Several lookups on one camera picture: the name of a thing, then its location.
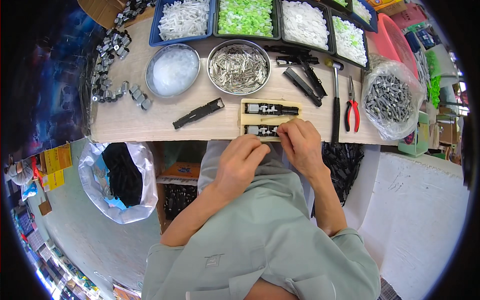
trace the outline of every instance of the green plastic basket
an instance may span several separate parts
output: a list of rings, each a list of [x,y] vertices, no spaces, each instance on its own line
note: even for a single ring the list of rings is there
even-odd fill
[[[413,157],[419,157],[428,151],[428,139],[430,135],[428,114],[419,111],[417,128],[407,137],[398,140],[398,149]]]

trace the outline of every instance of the metal pins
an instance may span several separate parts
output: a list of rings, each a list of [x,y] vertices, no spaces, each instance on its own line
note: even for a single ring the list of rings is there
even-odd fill
[[[247,45],[219,49],[208,64],[213,82],[234,94],[251,93],[266,81],[268,66],[260,52]]]
[[[405,122],[413,113],[408,84],[393,75],[378,76],[365,102],[369,114],[385,122]]]

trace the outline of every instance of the pink plastic basket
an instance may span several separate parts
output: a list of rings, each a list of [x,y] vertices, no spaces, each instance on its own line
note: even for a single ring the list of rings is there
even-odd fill
[[[378,14],[378,34],[374,34],[374,39],[381,55],[404,63],[418,79],[417,63],[407,39],[395,22],[384,13]]]

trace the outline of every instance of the black plastic bin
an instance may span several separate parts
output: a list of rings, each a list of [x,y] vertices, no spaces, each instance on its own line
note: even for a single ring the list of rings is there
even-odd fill
[[[326,6],[329,6],[339,12],[344,12],[346,14],[351,14],[353,12],[352,0],[347,0],[346,7],[340,5],[340,3],[336,2],[335,0],[321,0],[320,3],[325,4]]]
[[[315,2],[315,1],[302,0],[301,2],[307,2],[312,7],[318,7],[318,9],[323,12],[324,19],[327,22],[325,25],[327,26],[328,32],[330,32],[330,34],[328,35],[328,42],[327,42],[328,50],[325,50],[325,49],[322,49],[322,48],[319,48],[319,47],[315,47],[315,46],[312,46],[312,45],[303,44],[303,43],[299,43],[299,42],[290,41],[290,40],[285,39],[285,32],[284,32],[285,26],[283,24],[283,7],[282,7],[282,3],[280,3],[280,25],[281,25],[280,27],[281,27],[281,33],[282,33],[282,41],[285,44],[290,44],[290,45],[294,45],[294,46],[298,46],[298,47],[302,47],[302,48],[308,48],[308,49],[311,49],[311,50],[327,53],[327,54],[330,54],[330,55],[334,54],[335,51],[336,51],[336,45],[335,45],[335,39],[333,38],[334,29],[333,29],[333,25],[332,25],[332,15],[330,14],[330,10],[325,5],[322,5],[322,4],[320,4],[318,2]]]
[[[278,41],[280,40],[281,31],[280,31],[280,18],[281,18],[281,3],[280,0],[273,0],[272,1],[272,13],[270,14],[270,18],[272,19],[272,35],[273,37],[269,36],[255,36],[255,35],[219,35],[218,34],[218,12],[220,11],[220,0],[216,0],[216,8],[215,14],[213,19],[213,35],[219,38],[225,39],[246,39],[246,40],[262,40],[262,41]]]
[[[368,59],[368,45],[367,45],[367,36],[365,35],[365,29],[363,28],[363,26],[361,26],[357,21],[354,21],[353,19],[345,16],[344,14],[340,13],[339,11],[336,11],[334,10],[333,8],[330,9],[330,15],[333,17],[333,16],[337,16],[339,17],[340,19],[344,20],[344,21],[349,21],[350,23],[353,23],[355,25],[355,27],[357,28],[360,28],[363,30],[363,44],[365,46],[365,55],[367,56],[367,63],[366,63],[366,66],[362,66],[352,60],[349,60],[348,58],[345,58],[343,56],[340,56],[338,55],[337,53],[337,48],[336,48],[336,40],[335,40],[335,29],[333,28],[333,20],[331,20],[332,22],[332,29],[334,31],[334,34],[333,34],[333,37],[334,37],[334,40],[335,40],[335,53],[332,55],[333,57],[339,59],[339,60],[343,60],[345,62],[348,62],[349,64],[352,64],[356,67],[359,67],[359,68],[362,68],[364,70],[369,70],[370,69],[370,61]]]

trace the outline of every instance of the stainless steel bowl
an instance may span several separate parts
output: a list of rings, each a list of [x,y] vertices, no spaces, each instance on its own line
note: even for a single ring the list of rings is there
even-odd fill
[[[210,60],[212,59],[213,55],[215,54],[215,52],[217,52],[219,49],[223,48],[223,47],[226,47],[226,46],[230,46],[230,45],[247,45],[247,46],[250,46],[252,48],[255,48],[257,49],[260,54],[265,58],[266,62],[267,62],[267,68],[268,68],[268,74],[267,74],[267,79],[265,80],[264,84],[261,85],[259,88],[257,88],[256,90],[252,91],[252,92],[248,92],[248,93],[232,93],[232,92],[229,92],[229,91],[226,91],[224,89],[222,89],[220,86],[216,85],[215,82],[213,81],[212,79],[212,76],[210,75],[210,72],[209,72],[209,65],[210,65]],[[222,92],[225,92],[225,93],[228,93],[228,94],[231,94],[231,95],[239,95],[239,96],[243,96],[243,95],[249,95],[249,94],[252,94],[252,93],[255,93],[257,91],[259,91],[262,87],[265,86],[265,84],[267,84],[268,82],[268,79],[270,79],[270,73],[272,72],[272,66],[270,64],[270,58],[268,57],[268,54],[267,52],[262,48],[260,47],[259,45],[255,44],[255,43],[252,43],[251,41],[247,41],[247,40],[243,40],[243,39],[231,39],[231,40],[228,40],[226,42],[223,42],[221,43],[220,45],[217,45],[215,48],[213,48],[213,50],[210,52],[210,54],[208,55],[208,59],[207,59],[207,74],[208,74],[208,78],[210,78],[210,81],[214,84],[214,86],[216,86],[220,91]]]
[[[157,89],[155,88],[155,85],[153,83],[153,66],[155,65],[155,62],[168,50],[171,50],[173,48],[179,48],[179,49],[188,49],[192,52],[194,52],[196,55],[197,55],[197,58],[198,58],[198,71],[197,71],[197,75],[195,76],[194,80],[192,81],[192,83],[187,86],[187,88],[185,88],[183,91],[175,94],[175,95],[169,95],[169,96],[163,96],[163,95],[160,95],[157,91]],[[156,96],[158,97],[161,97],[161,98],[170,98],[170,97],[174,97],[174,96],[178,96],[180,95],[181,93],[185,92],[186,90],[188,90],[192,84],[195,82],[195,80],[197,80],[197,77],[198,77],[198,73],[200,73],[200,68],[201,68],[201,63],[200,63],[200,56],[198,55],[198,52],[193,49],[192,47],[188,46],[188,45],[185,45],[185,44],[173,44],[173,45],[168,45],[168,46],[165,46],[163,48],[161,48],[159,51],[157,51],[153,56],[152,58],[150,59],[150,61],[148,62],[147,64],[147,68],[145,69],[145,82],[147,83],[147,87],[148,89],[154,93]]]

